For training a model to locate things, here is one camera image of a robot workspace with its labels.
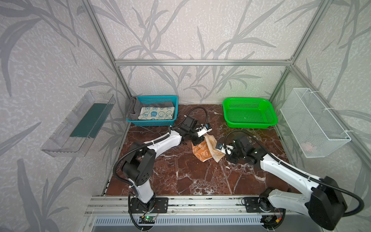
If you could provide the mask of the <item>blue patterned towel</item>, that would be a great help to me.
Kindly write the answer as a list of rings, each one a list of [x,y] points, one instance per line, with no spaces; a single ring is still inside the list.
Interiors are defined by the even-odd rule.
[[[138,120],[171,120],[175,107],[142,107]]]

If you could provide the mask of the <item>orange patterned towel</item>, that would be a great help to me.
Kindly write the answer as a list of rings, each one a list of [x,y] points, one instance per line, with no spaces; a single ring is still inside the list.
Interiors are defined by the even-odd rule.
[[[192,145],[192,152],[197,159],[202,162],[205,162],[210,159],[214,159],[215,162],[219,162],[225,154],[221,151],[218,151],[215,147],[217,141],[214,136],[205,134],[204,141],[200,144],[194,146]]]

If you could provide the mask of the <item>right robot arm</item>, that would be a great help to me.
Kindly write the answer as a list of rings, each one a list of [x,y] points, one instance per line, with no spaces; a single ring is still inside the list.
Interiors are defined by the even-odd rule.
[[[298,193],[269,187],[254,204],[245,202],[245,207],[257,207],[266,213],[276,209],[282,214],[294,211],[310,217],[318,226],[329,231],[335,229],[341,218],[356,215],[364,209],[361,197],[340,188],[331,177],[310,175],[278,158],[262,144],[254,147],[249,142],[250,138],[253,136],[247,133],[229,145],[216,145],[216,149],[234,162],[243,159],[251,165],[258,165],[293,186]]]

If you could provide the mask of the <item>grey terry towel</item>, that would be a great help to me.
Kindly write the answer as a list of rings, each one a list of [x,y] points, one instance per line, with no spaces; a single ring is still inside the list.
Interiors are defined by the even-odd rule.
[[[128,110],[128,120],[135,121],[138,120],[138,116],[142,107],[175,107],[173,102],[156,102],[156,103],[142,103],[139,101],[138,97],[132,97],[130,99],[129,110]]]

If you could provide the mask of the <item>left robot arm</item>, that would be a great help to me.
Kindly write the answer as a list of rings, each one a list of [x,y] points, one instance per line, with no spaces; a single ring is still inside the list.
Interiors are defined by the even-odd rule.
[[[129,152],[114,164],[113,176],[134,189],[134,196],[143,203],[154,202],[155,193],[151,188],[150,177],[153,174],[156,158],[166,151],[179,146],[185,139],[193,145],[204,141],[204,135],[212,130],[209,123],[197,124],[193,117],[186,117],[179,125],[151,141],[134,143]]]

